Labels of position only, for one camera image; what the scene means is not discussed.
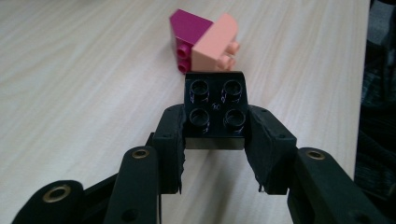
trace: wooden table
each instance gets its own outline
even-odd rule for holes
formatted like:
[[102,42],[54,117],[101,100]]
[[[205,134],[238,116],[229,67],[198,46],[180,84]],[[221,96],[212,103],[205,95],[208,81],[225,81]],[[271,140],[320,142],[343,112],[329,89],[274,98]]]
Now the wooden table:
[[[50,182],[87,188],[115,174],[183,103],[168,21],[177,8],[233,15],[249,103],[353,176],[369,1],[201,2],[0,2],[0,223]],[[287,196],[258,193],[244,151],[186,158],[163,223],[291,223]]]

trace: pink lego brick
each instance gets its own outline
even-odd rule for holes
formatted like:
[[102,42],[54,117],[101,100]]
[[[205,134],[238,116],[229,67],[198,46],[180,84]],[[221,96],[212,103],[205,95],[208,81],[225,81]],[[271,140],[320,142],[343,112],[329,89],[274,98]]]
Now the pink lego brick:
[[191,70],[191,48],[198,42],[213,21],[178,9],[170,18],[177,68],[181,73]]
[[191,71],[229,71],[235,65],[233,56],[239,50],[235,41],[238,24],[225,13],[192,47]]

